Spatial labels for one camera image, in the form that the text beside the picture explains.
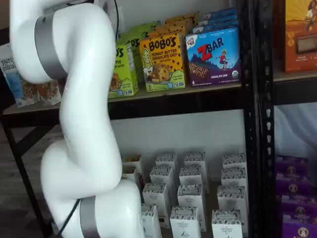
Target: purple packaging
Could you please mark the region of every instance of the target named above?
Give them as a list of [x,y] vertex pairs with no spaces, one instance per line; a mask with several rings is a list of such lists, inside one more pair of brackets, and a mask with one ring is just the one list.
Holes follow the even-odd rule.
[[307,176],[276,174],[275,193],[276,195],[311,195],[312,183]]
[[240,81],[240,53],[236,27],[186,37],[192,86]]
[[281,209],[283,212],[317,216],[317,197],[302,195],[283,195]]
[[283,214],[283,238],[316,238],[317,217]]
[[282,174],[308,175],[307,158],[278,155],[275,159],[275,171]]

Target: food package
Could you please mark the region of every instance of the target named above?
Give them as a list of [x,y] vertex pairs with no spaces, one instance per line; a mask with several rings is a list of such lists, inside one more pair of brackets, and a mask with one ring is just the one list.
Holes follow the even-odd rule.
[[12,57],[10,43],[0,46],[0,67],[19,108],[40,100],[35,85],[20,76]]

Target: cookie image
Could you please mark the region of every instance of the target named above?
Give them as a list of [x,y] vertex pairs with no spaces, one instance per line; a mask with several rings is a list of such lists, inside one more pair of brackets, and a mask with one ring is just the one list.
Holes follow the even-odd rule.
[[157,64],[153,67],[153,73],[159,82],[169,81],[169,67],[166,64]]
[[120,86],[120,78],[117,73],[113,73],[110,90],[118,89]]
[[291,193],[296,193],[298,191],[298,187],[295,184],[289,185],[288,189]]

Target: bobo's peanut butter chocolate chip box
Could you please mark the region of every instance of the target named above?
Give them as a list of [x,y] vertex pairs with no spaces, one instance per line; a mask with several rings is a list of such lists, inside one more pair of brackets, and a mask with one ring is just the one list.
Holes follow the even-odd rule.
[[170,33],[140,42],[145,85],[148,92],[185,87],[183,37]]

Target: cartoon character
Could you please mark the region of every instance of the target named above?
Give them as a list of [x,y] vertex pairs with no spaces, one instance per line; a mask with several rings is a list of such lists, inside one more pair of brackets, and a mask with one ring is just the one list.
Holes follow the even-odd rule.
[[227,60],[230,60],[230,59],[226,58],[226,54],[227,54],[227,51],[226,50],[222,50],[222,55],[216,58],[216,59],[220,58],[219,63],[223,64],[222,69],[227,69],[227,65],[228,65],[228,61]]
[[144,48],[142,50],[142,64],[143,64],[144,77],[146,78],[150,76],[150,74],[153,72],[153,66],[154,66],[150,58],[150,52],[147,48]]

